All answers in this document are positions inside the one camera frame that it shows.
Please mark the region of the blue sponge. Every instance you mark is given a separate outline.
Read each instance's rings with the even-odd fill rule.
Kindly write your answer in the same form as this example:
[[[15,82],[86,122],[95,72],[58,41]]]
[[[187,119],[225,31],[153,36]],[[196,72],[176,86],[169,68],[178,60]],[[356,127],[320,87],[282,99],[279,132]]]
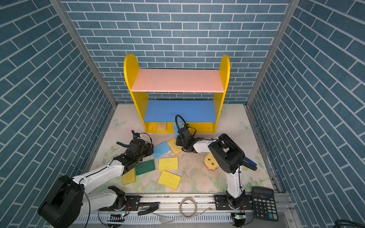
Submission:
[[[183,123],[178,123],[178,126],[180,129],[182,129],[184,127]],[[175,138],[177,138],[179,133],[178,133],[178,127],[176,126],[176,123],[173,123],[173,130],[174,130]]]
[[[156,160],[170,151],[171,151],[171,148],[168,145],[168,143],[166,141],[162,142],[159,145],[154,147],[153,158]]]

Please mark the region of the pale yellow orange-backed sponge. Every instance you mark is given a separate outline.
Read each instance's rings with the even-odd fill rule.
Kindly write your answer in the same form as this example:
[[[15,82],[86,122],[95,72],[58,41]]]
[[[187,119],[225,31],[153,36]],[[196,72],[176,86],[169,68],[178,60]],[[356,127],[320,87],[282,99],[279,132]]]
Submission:
[[[158,122],[156,130],[157,131],[166,131],[167,130],[167,123]]]

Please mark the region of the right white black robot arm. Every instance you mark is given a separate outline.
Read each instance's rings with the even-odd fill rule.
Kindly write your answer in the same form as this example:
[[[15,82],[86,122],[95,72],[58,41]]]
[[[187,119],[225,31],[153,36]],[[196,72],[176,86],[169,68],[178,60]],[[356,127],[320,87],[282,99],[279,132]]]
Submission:
[[[233,209],[243,205],[246,198],[245,190],[241,184],[241,170],[246,167],[256,171],[257,164],[246,158],[243,150],[227,135],[221,134],[218,138],[195,138],[189,131],[189,127],[178,128],[176,145],[181,146],[187,153],[208,153],[215,161],[208,164],[217,164],[226,172],[228,203]]]

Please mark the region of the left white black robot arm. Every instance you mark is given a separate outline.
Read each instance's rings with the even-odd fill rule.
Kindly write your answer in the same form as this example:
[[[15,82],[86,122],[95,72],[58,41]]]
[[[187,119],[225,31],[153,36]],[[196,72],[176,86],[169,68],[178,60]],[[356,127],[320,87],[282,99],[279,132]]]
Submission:
[[[141,138],[130,144],[121,144],[126,151],[114,157],[106,165],[75,177],[58,178],[38,208],[38,214],[54,228],[67,228],[79,216],[102,208],[115,211],[126,208],[125,192],[109,186],[100,193],[92,191],[105,182],[127,174],[145,157],[154,152],[152,142]]]

